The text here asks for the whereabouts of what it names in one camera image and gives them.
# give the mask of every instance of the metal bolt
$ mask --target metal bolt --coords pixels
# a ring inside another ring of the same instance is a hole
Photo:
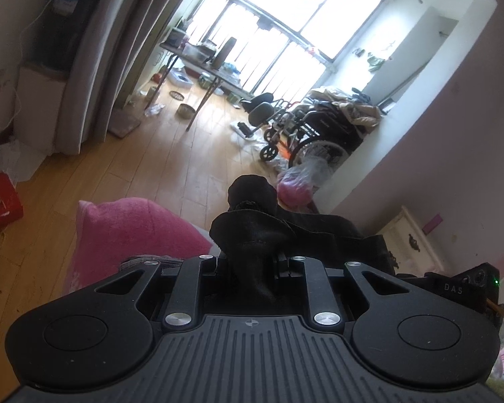
[[[185,325],[192,321],[192,317],[184,312],[174,312],[173,314],[167,315],[164,321],[170,325]]]
[[[334,312],[320,312],[314,317],[317,324],[334,325],[340,322],[340,316]]]

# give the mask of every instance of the white cabinet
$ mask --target white cabinet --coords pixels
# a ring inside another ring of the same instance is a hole
[[[383,235],[388,251],[398,263],[399,268],[394,268],[396,273],[417,277],[423,277],[428,271],[445,273],[444,265],[406,207],[402,206],[399,215],[378,234]]]

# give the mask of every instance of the pink towel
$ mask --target pink towel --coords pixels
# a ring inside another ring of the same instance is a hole
[[[78,202],[77,245],[63,293],[91,285],[118,270],[135,255],[187,259],[211,248],[192,224],[144,198],[95,205]]]

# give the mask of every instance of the drawer handle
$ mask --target drawer handle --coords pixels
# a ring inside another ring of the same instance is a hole
[[[420,247],[418,247],[418,242],[416,239],[413,238],[413,235],[409,234],[409,245],[413,250],[416,250],[417,252],[420,252]]]

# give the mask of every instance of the black garment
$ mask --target black garment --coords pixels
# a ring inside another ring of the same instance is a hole
[[[313,257],[329,268],[359,261],[394,275],[381,235],[364,238],[341,216],[286,211],[264,177],[237,178],[229,187],[228,203],[229,211],[213,221],[209,234],[227,256],[240,285],[253,295],[274,300],[268,269],[280,252]]]

